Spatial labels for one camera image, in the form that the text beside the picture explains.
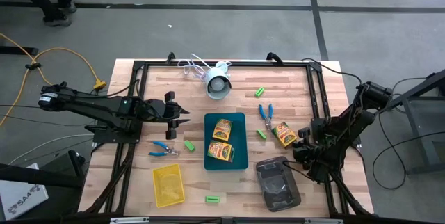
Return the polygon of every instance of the metal stand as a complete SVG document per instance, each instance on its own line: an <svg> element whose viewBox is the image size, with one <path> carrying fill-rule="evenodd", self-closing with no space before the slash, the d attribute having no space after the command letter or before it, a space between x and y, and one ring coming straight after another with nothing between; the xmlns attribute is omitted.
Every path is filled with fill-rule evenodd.
<svg viewBox="0 0 445 224"><path fill-rule="evenodd" d="M428 77L424 82L413 87L396 99L390 101L385 111L403 105L406 116L410 121L412 133L415 137L438 130L441 131L445 127L437 129L442 126L437 123L443 122L445 118L445 110L438 110L437 104L439 104L440 108L445 109L445 97L424 97L422 95L432 89L441 88L444 83L445 70L442 70L441 72ZM440 160L434 145L434 142L439 142L441 140L435 139L434 137L425 137L420 138L419 140L424 166L411 168L407 171L407 174L413 175L445 170L445 163Z"/></svg>

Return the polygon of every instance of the shoe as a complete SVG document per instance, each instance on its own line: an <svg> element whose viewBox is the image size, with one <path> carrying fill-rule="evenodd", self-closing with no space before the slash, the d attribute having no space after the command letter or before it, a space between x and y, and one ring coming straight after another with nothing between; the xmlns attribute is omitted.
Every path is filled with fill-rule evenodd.
<svg viewBox="0 0 445 224"><path fill-rule="evenodd" d="M43 18L43 22L44 22L45 26L69 26L69 25L71 25L71 20L66 16L63 16L62 19L52 19L52 20Z"/></svg>
<svg viewBox="0 0 445 224"><path fill-rule="evenodd" d="M68 4L67 6L61 6L60 8L66 14L75 13L77 11L77 7L73 1L71 1L70 4Z"/></svg>

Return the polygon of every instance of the teal tray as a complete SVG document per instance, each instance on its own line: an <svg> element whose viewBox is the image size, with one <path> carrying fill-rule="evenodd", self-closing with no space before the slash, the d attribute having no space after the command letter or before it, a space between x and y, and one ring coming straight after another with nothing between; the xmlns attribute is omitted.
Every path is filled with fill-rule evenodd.
<svg viewBox="0 0 445 224"><path fill-rule="evenodd" d="M219 119L232 122L229 144L234 148L232 162L221 161L207 156L213 130ZM244 113L208 113L204 116L204 168L206 170L240 170L249 166L248 137L245 132Z"/></svg>

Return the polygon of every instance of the yellow plug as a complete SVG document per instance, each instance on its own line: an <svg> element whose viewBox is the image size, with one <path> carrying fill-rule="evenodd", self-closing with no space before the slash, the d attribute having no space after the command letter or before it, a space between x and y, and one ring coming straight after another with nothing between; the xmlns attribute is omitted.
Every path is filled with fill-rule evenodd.
<svg viewBox="0 0 445 224"><path fill-rule="evenodd" d="M104 88L105 86L106 86L106 82L105 81L96 80L96 84L93 86L93 88L95 90L100 90L100 89Z"/></svg>

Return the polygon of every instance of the yellow plastic basket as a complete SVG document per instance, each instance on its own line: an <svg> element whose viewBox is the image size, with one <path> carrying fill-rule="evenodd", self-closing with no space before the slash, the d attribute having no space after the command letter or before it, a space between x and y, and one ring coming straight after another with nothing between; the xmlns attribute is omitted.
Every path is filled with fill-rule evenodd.
<svg viewBox="0 0 445 224"><path fill-rule="evenodd" d="M153 185L157 207L167 207L184 202L184 186L179 164L154 169Z"/></svg>

